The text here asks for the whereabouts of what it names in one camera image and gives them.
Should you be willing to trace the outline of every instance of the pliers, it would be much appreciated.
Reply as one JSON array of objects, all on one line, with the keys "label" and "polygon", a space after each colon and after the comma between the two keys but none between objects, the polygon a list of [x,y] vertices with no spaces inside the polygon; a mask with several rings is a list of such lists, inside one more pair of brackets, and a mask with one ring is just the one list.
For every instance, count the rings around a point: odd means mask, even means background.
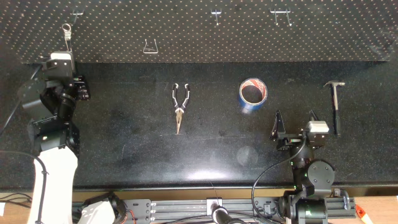
[{"label": "pliers", "polygon": [[175,113],[177,114],[176,117],[175,117],[176,120],[177,120],[177,134],[179,134],[180,133],[181,120],[182,120],[182,114],[187,109],[187,105],[188,105],[188,102],[189,102],[190,90],[189,90],[188,84],[185,84],[185,100],[182,103],[181,107],[178,105],[177,99],[176,99],[177,90],[178,90],[178,84],[176,83],[176,84],[173,85],[173,95],[172,96],[173,96],[173,105],[174,105],[174,108],[175,108]]}]

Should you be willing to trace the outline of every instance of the pegboard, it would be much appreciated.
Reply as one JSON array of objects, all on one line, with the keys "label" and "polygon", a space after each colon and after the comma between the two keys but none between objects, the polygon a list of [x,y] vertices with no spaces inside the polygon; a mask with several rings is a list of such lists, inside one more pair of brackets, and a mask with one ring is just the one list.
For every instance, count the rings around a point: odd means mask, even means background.
[{"label": "pegboard", "polygon": [[[397,0],[1,1],[0,41],[21,62],[66,50],[73,23],[78,62],[389,60]],[[290,9],[286,14],[270,12]],[[211,12],[221,11],[216,17]],[[147,48],[159,53],[144,54]]]}]

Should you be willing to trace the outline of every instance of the wooden surface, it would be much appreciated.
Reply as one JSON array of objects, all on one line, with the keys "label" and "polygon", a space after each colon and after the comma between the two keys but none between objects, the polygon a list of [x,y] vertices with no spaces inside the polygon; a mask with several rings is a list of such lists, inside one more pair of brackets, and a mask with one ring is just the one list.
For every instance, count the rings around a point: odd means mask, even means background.
[{"label": "wooden surface", "polygon": [[[356,197],[356,204],[361,206],[369,215],[373,223],[398,223],[398,200],[396,196],[388,197]],[[17,205],[6,204],[4,216],[0,217],[0,223],[26,223],[29,217],[29,209]],[[358,217],[344,220],[329,220],[332,224],[361,224]]]}]

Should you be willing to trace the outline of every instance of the roll of blue tape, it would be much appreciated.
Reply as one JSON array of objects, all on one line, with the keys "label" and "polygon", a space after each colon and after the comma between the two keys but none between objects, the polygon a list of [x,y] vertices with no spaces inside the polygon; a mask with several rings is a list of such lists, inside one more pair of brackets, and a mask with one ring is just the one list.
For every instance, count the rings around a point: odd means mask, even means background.
[{"label": "roll of blue tape", "polygon": [[[258,90],[260,90],[262,95],[262,100],[260,102],[251,103],[248,102],[248,100],[246,100],[243,97],[242,90],[248,86],[254,86]],[[241,86],[239,87],[239,101],[241,102],[242,107],[246,110],[258,110],[262,106],[262,104],[267,100],[267,96],[268,96],[267,86],[263,81],[261,81],[258,78],[248,78],[247,80],[243,81]]]}]

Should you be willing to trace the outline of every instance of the black tabletop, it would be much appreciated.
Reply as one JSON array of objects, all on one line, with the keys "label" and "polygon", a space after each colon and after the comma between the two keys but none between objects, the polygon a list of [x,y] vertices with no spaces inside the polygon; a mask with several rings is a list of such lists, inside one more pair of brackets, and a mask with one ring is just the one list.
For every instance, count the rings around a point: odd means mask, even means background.
[{"label": "black tabletop", "polygon": [[[1,74],[0,121],[34,66]],[[333,131],[329,80],[338,89],[342,136],[315,151],[336,168],[335,185],[398,184],[396,61],[272,63],[80,63],[92,99],[77,105],[81,151],[75,190],[249,187],[271,164],[286,159],[269,140],[276,110],[298,133],[315,110]],[[238,89],[247,78],[268,89],[263,107],[244,114]],[[176,135],[172,85],[190,84],[190,104]],[[178,92],[180,101],[184,91]],[[19,108],[0,149],[31,151],[30,118]],[[0,189],[31,189],[32,161],[0,154]],[[288,164],[273,168],[263,187],[291,187]]]}]

